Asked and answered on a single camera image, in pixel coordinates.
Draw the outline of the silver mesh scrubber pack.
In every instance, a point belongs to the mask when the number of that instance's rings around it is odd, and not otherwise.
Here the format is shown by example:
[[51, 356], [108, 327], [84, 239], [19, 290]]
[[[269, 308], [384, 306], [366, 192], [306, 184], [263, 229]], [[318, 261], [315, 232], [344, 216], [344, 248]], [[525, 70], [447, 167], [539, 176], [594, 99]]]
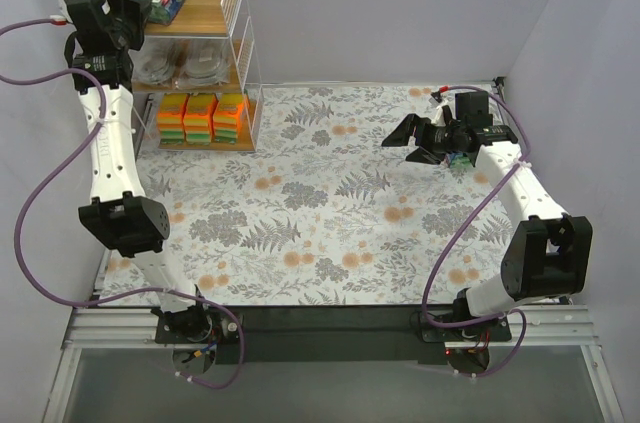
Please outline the silver mesh scrubber pack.
[[133, 80], [166, 87], [171, 83], [179, 56], [179, 44], [170, 39], [151, 39], [139, 51], [132, 51]]

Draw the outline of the orange green sponge pack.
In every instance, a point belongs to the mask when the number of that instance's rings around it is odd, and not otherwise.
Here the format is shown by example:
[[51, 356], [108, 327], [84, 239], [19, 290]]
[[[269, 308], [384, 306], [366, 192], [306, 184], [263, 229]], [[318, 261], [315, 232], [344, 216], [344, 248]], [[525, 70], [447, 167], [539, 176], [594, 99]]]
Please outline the orange green sponge pack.
[[163, 143], [182, 144], [186, 141], [184, 115], [188, 99], [186, 93], [167, 93], [161, 98], [156, 127]]

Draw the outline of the orange box sponge pack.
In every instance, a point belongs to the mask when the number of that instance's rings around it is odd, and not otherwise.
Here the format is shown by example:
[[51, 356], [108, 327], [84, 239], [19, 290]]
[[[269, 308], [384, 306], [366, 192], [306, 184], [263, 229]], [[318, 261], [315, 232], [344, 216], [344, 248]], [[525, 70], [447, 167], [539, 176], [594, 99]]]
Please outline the orange box sponge pack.
[[187, 101], [183, 126], [188, 144], [208, 145], [214, 136], [213, 113], [217, 106], [215, 94], [190, 95]]

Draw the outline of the orange yellow sponge box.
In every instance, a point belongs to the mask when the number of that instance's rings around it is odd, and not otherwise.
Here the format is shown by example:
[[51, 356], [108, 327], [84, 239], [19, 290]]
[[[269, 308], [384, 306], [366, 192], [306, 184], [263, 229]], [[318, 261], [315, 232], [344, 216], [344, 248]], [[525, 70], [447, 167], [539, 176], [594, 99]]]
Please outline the orange yellow sponge box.
[[244, 93], [222, 94], [212, 116], [214, 140], [235, 143], [243, 128], [248, 98]]

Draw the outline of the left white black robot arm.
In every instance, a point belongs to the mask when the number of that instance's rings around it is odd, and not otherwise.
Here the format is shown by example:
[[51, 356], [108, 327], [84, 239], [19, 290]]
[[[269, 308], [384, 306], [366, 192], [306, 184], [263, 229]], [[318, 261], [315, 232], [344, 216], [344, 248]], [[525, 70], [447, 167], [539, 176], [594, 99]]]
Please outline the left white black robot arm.
[[144, 43], [149, 0], [59, 0], [75, 27], [65, 48], [68, 65], [85, 70], [74, 87], [92, 136], [89, 204], [82, 225], [107, 249], [129, 259], [146, 281], [162, 288], [156, 315], [167, 331], [191, 342], [205, 340], [213, 323], [196, 302], [197, 286], [172, 270], [161, 252], [170, 235], [163, 204], [148, 198], [136, 168], [133, 145], [132, 51]]

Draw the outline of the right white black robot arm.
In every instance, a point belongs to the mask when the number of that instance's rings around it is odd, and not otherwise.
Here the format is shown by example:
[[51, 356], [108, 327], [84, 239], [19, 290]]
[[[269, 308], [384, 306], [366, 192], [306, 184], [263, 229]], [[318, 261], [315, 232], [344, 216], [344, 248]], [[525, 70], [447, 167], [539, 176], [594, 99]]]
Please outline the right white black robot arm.
[[580, 293], [592, 224], [585, 216], [570, 215], [543, 187], [530, 166], [531, 145], [522, 126], [496, 123], [490, 106], [502, 106], [502, 99], [470, 85], [443, 86], [433, 97], [438, 103], [433, 117], [405, 116], [383, 146], [414, 144], [407, 161], [429, 165], [464, 155], [492, 189], [447, 243], [427, 282], [434, 283], [449, 252], [493, 199], [506, 210], [513, 234], [498, 275], [462, 290], [444, 317], [434, 317], [423, 301], [424, 320], [434, 328], [481, 331], [524, 304]]

